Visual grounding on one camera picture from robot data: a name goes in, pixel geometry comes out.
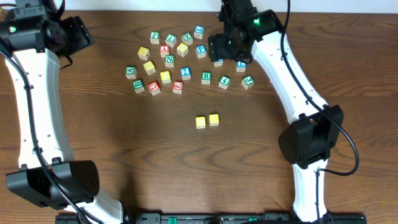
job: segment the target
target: yellow block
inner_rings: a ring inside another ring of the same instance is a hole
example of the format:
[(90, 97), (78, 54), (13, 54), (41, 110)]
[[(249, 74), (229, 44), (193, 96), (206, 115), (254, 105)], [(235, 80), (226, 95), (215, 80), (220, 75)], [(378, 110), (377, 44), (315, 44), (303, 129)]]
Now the yellow block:
[(145, 68), (145, 71), (148, 72), (148, 71), (151, 71), (152, 69), (154, 69), (155, 65), (151, 61), (149, 61), (144, 64), (144, 68)]
[(209, 115), (210, 126), (217, 126), (220, 123), (220, 119), (218, 118), (218, 114)]
[(177, 47), (177, 53), (184, 57), (188, 53), (188, 46), (186, 44), (184, 44), (184, 43), (181, 43)]
[(161, 72), (160, 73), (160, 77), (162, 78), (162, 80), (169, 80), (170, 79), (170, 72), (169, 71)]
[(197, 117), (197, 129), (206, 127), (206, 118), (205, 117)]
[(148, 49), (148, 48), (140, 47), (140, 48), (139, 48), (139, 51), (138, 51), (138, 55), (143, 56), (143, 57), (146, 57), (147, 54), (148, 54), (148, 52), (149, 52), (149, 49)]

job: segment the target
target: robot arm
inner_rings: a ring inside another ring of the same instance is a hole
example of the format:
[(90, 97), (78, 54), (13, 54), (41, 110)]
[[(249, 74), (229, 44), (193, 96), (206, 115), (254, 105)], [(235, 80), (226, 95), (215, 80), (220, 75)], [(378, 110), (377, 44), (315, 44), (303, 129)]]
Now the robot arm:
[[(17, 63), (29, 81), (41, 156), (47, 166), (52, 166), (53, 176), (67, 195), (85, 213), (94, 214), (105, 223), (123, 223), (123, 206), (100, 189), (94, 162), (74, 161), (63, 125), (58, 90), (60, 57), (68, 57), (93, 44), (93, 39), (79, 17), (61, 21), (60, 11), (55, 11), (50, 1), (16, 3), (17, 9), (0, 23), (0, 48)], [(7, 174), (7, 186), (37, 206), (74, 212), (44, 176), (33, 150), (25, 83), (7, 60), (6, 65), (16, 91), (21, 127), (20, 171)]]
[[(257, 12), (250, 1), (223, 1), (218, 15), (224, 22), (224, 34), (210, 36), (209, 57), (234, 59), (241, 62), (257, 61), (264, 69), (284, 106), (290, 126), (279, 136), (284, 157), (292, 164), (295, 182), (293, 210), (303, 222), (317, 220), (316, 175), (324, 169), (330, 149), (337, 141), (338, 130), (319, 111), (307, 102), (282, 58), (280, 40), (282, 24), (273, 11)], [(297, 79), (312, 100), (324, 108), (341, 124), (343, 112), (339, 106), (328, 107), (315, 91), (296, 61), (285, 36), (285, 52)], [(324, 173), (319, 176), (319, 211), (326, 214), (323, 201)]]

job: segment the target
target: wood grain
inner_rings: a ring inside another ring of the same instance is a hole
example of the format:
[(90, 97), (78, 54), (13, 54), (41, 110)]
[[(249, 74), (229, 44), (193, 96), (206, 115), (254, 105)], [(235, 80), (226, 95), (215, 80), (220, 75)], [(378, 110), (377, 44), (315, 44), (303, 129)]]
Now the wood grain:
[[(246, 73), (235, 63), (214, 67), (197, 59), (194, 46), (223, 31), (215, 13), (68, 11), (79, 15), (95, 45), (73, 55), (74, 65), (60, 74), (65, 128), (75, 156), (93, 160), (101, 187), (132, 210), (165, 213), (261, 213), (290, 210), (294, 201), (291, 165), (280, 153), (277, 137), (287, 127), (269, 79), (254, 62)], [(149, 34), (160, 31), (161, 43), (172, 33), (205, 26), (185, 58), (176, 48), (174, 68), (166, 68)], [(382, 14), (292, 14), (289, 41), (317, 91), (345, 112), (344, 127), (361, 156), (351, 177), (327, 174), (325, 200), (335, 213), (364, 213), (368, 223), (397, 223), (398, 217), (398, 16)], [(148, 47), (157, 71), (146, 75), (137, 56)], [(144, 84), (160, 81), (169, 70), (190, 67), (192, 79), (182, 95), (171, 84), (162, 93), (135, 94), (124, 76), (135, 65)], [(213, 72), (210, 86), (200, 84), (202, 71)], [(245, 90), (241, 78), (256, 84)], [(228, 90), (217, 86), (232, 78)], [(195, 117), (220, 114), (220, 126), (197, 130)], [(18, 169), (19, 123), (13, 85), (0, 63), (0, 209), (1, 223), (53, 223), (58, 213), (38, 208), (10, 193), (5, 174)], [(329, 168), (354, 164), (349, 144), (340, 136)]]

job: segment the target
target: letter a block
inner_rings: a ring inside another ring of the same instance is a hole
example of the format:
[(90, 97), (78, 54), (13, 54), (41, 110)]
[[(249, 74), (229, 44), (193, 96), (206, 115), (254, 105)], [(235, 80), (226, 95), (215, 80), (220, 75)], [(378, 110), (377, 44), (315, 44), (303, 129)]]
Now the letter a block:
[(170, 48), (167, 45), (161, 45), (160, 46), (160, 56), (161, 57), (166, 57), (166, 55), (169, 55), (170, 53)]

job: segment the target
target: number block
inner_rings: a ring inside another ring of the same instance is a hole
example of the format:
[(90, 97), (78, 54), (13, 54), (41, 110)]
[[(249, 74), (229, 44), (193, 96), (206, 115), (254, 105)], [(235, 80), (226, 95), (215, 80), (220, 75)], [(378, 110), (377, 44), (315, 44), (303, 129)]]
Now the number block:
[(198, 58), (206, 57), (206, 47), (204, 45), (199, 45), (197, 47), (197, 56)]
[(144, 64), (144, 69), (145, 69), (145, 71), (147, 72), (148, 75), (156, 72), (155, 65), (152, 63), (152, 61), (149, 61), (149, 62), (145, 63)]
[(148, 89), (149, 89), (150, 93), (152, 94), (152, 96), (160, 93), (160, 87), (156, 81), (154, 81), (153, 83), (150, 83), (148, 85)]
[(166, 37), (166, 44), (169, 45), (170, 47), (174, 47), (176, 43), (177, 43), (177, 37), (174, 36), (173, 34), (169, 34)]
[(132, 87), (134, 88), (134, 91), (136, 91), (136, 93), (144, 91), (144, 84), (141, 80), (134, 81), (132, 83)]
[(229, 86), (229, 83), (231, 83), (230, 77), (223, 75), (220, 79), (218, 86), (226, 90)]
[(181, 68), (181, 77), (182, 77), (182, 80), (191, 79), (191, 69), (188, 67)]
[(211, 72), (202, 72), (201, 73), (201, 83), (202, 84), (210, 84), (211, 82)]
[(170, 78), (170, 72), (169, 71), (161, 72), (160, 73), (160, 77), (162, 78), (162, 83), (163, 84), (172, 82), (172, 80)]
[(164, 63), (166, 67), (174, 67), (174, 55), (166, 55)]
[(236, 64), (236, 71), (237, 72), (244, 72), (246, 71), (246, 64), (243, 62), (237, 62)]
[(182, 93), (183, 83), (175, 81), (173, 84), (173, 93), (181, 94)]
[(160, 46), (160, 56), (161, 57), (166, 57), (166, 55), (170, 54), (170, 47), (167, 45), (161, 45)]
[(184, 43), (181, 43), (178, 47), (177, 47), (177, 53), (183, 57), (185, 57), (188, 54), (188, 46)]
[(160, 33), (157, 31), (151, 32), (149, 40), (151, 44), (160, 44)]
[(205, 33), (205, 28), (203, 26), (196, 26), (193, 35), (195, 36), (195, 38), (202, 39), (204, 33)]
[(206, 128), (206, 117), (197, 117), (197, 129)]
[(248, 75), (242, 79), (242, 86), (248, 89), (254, 85), (254, 79), (251, 75)]
[(209, 115), (209, 121), (210, 121), (210, 127), (212, 126), (218, 126), (220, 123), (220, 119), (218, 117), (218, 114), (211, 114)]
[(134, 66), (127, 66), (126, 68), (126, 77), (130, 79), (137, 78), (136, 76), (136, 68)]
[(216, 61), (214, 63), (214, 67), (223, 66), (223, 64), (224, 64), (224, 60), (223, 59), (219, 59), (218, 61)]
[(143, 60), (148, 60), (150, 55), (149, 49), (145, 47), (140, 47), (138, 50), (138, 57)]
[(186, 34), (182, 35), (181, 39), (182, 39), (182, 42), (184, 44), (187, 44), (188, 46), (193, 44), (193, 37), (192, 37), (192, 35), (189, 32), (187, 32)]

